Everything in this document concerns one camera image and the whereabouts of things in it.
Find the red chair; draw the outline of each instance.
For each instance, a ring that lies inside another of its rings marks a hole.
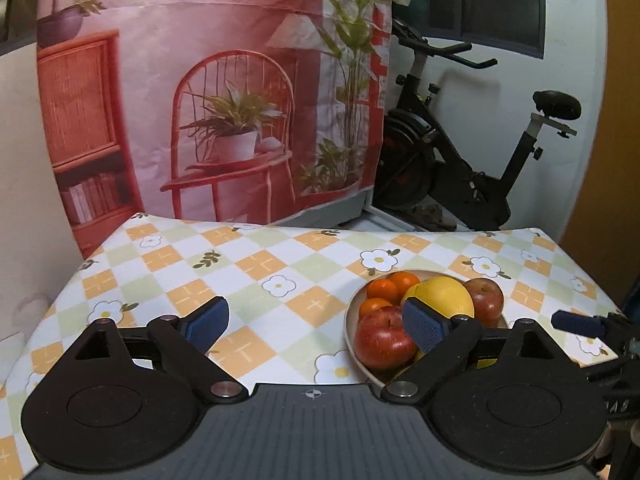
[[[185,128],[208,116],[203,107],[207,102],[202,96],[228,98],[227,82],[240,90],[260,93],[282,113],[262,126],[262,140],[274,137],[279,141],[272,143],[276,146],[274,151],[256,153],[250,160],[220,162],[212,137],[198,138],[195,128]],[[286,72],[259,52],[220,52],[203,59],[186,73],[174,95],[171,180],[160,188],[172,192],[176,218],[183,218],[183,191],[201,186],[211,186],[217,221],[268,224],[295,212],[289,166],[293,99],[293,87]]]

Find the apple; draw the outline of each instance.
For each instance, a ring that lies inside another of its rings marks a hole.
[[[474,317],[484,326],[494,328],[504,307],[500,285],[489,278],[474,278],[464,285],[474,302]]]
[[[363,317],[353,340],[356,357],[370,370],[402,366],[417,350],[403,327],[398,306],[384,306]]]

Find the exercise bike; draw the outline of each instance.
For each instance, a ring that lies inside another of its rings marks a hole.
[[[417,205],[428,195],[470,229],[498,230],[511,216],[507,195],[529,155],[533,154],[535,160],[542,156],[542,148],[536,147],[542,126],[556,128],[561,137],[575,136],[575,130],[554,119],[578,119],[582,113],[580,101],[562,92],[535,92],[533,101],[542,115],[531,114],[529,126],[502,176],[495,178],[474,171],[430,111],[430,103],[440,88],[430,84],[429,95],[421,97],[418,85],[429,57],[443,57],[476,70],[495,66],[497,60],[476,63],[458,56],[471,50],[471,43],[434,47],[397,18],[392,32],[400,45],[414,51],[415,57],[409,73],[396,78],[402,86],[398,106],[385,116],[373,205],[393,213]],[[436,150],[442,160],[436,160]]]

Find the tablecloth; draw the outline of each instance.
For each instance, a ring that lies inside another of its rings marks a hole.
[[[165,219],[138,213],[85,261],[47,312],[0,390],[0,480],[36,462],[20,410],[43,375],[97,317],[145,326],[184,316],[213,296],[230,305],[209,357],[244,383],[353,383],[345,350],[351,296],[396,269],[487,276],[509,324],[537,320],[575,361],[614,357],[599,340],[554,330],[559,309],[606,316],[613,302],[539,229],[476,233],[350,232]]]

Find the yellow flower center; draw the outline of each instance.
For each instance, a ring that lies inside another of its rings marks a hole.
[[[346,366],[337,367],[334,370],[334,375],[339,379],[345,379],[349,377],[349,369]]]

